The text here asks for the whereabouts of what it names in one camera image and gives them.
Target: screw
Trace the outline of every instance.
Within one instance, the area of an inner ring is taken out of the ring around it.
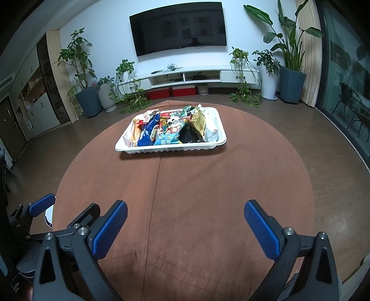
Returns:
[[[45,235],[45,239],[46,240],[50,240],[50,239],[52,239],[53,238],[53,234],[51,233],[51,232],[49,232],[49,233],[47,233],[46,235]]]
[[[86,228],[86,227],[82,227],[82,228],[80,228],[80,229],[78,229],[78,234],[80,234],[80,235],[85,235],[87,232],[88,232],[89,230],[88,230],[88,228]]]
[[[286,227],[284,229],[284,232],[287,234],[287,235],[293,235],[294,234],[294,230],[291,228],[291,227]]]
[[[321,239],[327,239],[327,235],[326,235],[326,233],[325,233],[325,232],[319,232],[319,237],[320,237]]]

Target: tv screen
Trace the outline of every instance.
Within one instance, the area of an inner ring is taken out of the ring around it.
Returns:
[[[226,46],[221,2],[164,6],[130,16],[137,56],[168,49]]]

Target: red storage box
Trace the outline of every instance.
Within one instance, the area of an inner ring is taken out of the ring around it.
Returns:
[[[169,88],[157,88],[147,92],[149,99],[167,98],[171,96]]]
[[[183,85],[172,88],[172,96],[188,96],[195,94],[196,94],[195,85]]]

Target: gray planter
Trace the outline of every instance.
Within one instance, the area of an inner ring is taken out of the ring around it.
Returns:
[[[90,86],[76,94],[76,98],[87,118],[95,117],[102,111],[96,87]]]
[[[285,103],[298,104],[306,74],[285,67],[280,68],[280,99]]]
[[[114,97],[112,95],[109,95],[109,93],[111,92],[112,90],[110,83],[105,83],[98,87],[100,103],[106,113],[109,113],[118,108]]]

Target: curtain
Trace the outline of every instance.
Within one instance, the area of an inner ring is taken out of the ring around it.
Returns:
[[[297,7],[303,2],[304,0],[296,0]],[[319,14],[314,0],[309,0],[306,6],[300,11],[298,23],[303,29],[311,26],[321,29]],[[303,68],[301,72],[307,74],[302,91],[302,100],[307,105],[315,107],[321,78],[322,40],[304,33],[301,41],[303,42],[302,51],[306,51],[303,57]]]

